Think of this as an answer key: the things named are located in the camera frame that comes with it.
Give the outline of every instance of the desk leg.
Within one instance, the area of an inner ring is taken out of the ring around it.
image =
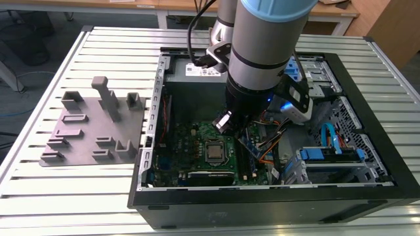
[[[158,10],[157,15],[158,15],[159,28],[169,29],[169,22],[167,22],[169,11]]]
[[[10,85],[14,91],[22,91],[26,88],[3,62],[0,62],[0,78]]]
[[[66,16],[66,20],[67,21],[73,21],[74,20],[74,12],[73,13],[70,13],[70,12],[65,12],[65,16]]]
[[[333,35],[343,36],[346,34],[349,27],[350,27],[350,24],[353,23],[353,20],[354,20],[354,18],[351,18],[351,17],[342,18],[341,22],[337,25],[337,28],[335,28]]]

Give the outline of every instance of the circuit board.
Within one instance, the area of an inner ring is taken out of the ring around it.
[[[249,128],[249,133],[258,142],[255,125]],[[178,123],[166,147],[157,149],[155,185],[186,186],[189,173],[198,171],[235,173],[234,185],[266,185],[266,166],[249,153],[246,157],[241,156],[238,143],[234,137],[222,136],[210,122]],[[241,165],[247,165],[251,175],[242,174]]]

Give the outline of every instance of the blue cable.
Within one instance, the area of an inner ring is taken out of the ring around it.
[[[325,147],[327,147],[327,128],[330,130],[330,135],[331,135],[331,143],[337,149],[337,154],[342,154],[342,149],[341,149],[341,143],[339,143],[339,137],[337,135],[337,130],[335,130],[335,126],[334,124],[326,122],[323,124],[323,127],[322,127],[322,145]]]
[[[25,112],[19,112],[19,113],[13,113],[13,114],[0,114],[0,117],[14,117],[14,116],[18,116],[18,115],[22,115],[22,114],[26,114],[31,111],[34,111],[35,108],[33,108],[31,110],[29,111],[25,111]]]

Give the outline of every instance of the metal slats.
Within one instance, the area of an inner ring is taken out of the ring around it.
[[[107,76],[117,96],[138,92],[151,97],[161,47],[186,47],[185,30],[97,27],[85,37],[65,70],[33,130],[18,151],[11,179],[0,185],[0,235],[89,235],[158,233],[137,211],[127,208],[133,165],[43,168],[43,145],[61,117],[67,90],[98,97],[94,76]],[[206,48],[209,32],[193,36],[194,47]],[[415,177],[420,180],[420,107],[389,65],[358,37],[303,35],[301,52],[337,53],[382,121]],[[285,225],[230,229],[191,229],[177,235],[370,234],[415,235],[420,203],[393,207],[342,225]]]

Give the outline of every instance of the gray carpet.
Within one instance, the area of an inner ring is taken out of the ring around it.
[[[55,35],[45,38],[47,48],[51,53],[51,60],[41,66],[26,66],[19,58],[14,55],[3,43],[0,43],[0,60],[7,64],[17,75],[31,71],[57,72],[62,61],[73,47],[75,39],[85,25],[105,27],[133,27],[133,28],[158,28],[158,17],[154,15],[123,15],[123,14],[91,14],[75,13],[75,20],[69,22],[65,14],[61,12],[49,13],[55,27]],[[205,17],[201,19],[198,29],[209,29],[214,25],[215,18]],[[13,21],[7,13],[0,13],[0,28],[11,25]],[[170,29],[187,29],[189,24],[178,24],[170,17]],[[402,70],[409,81],[420,91],[420,55],[413,59],[411,63]],[[0,115],[29,111],[35,108],[43,95],[45,89],[53,79],[50,74],[31,74],[19,78],[27,91],[25,94],[14,92],[7,84],[0,80]],[[19,133],[31,112],[13,117],[0,117],[0,131]],[[14,138],[0,136],[0,144],[13,142]],[[0,150],[0,162],[6,157],[9,148]]]

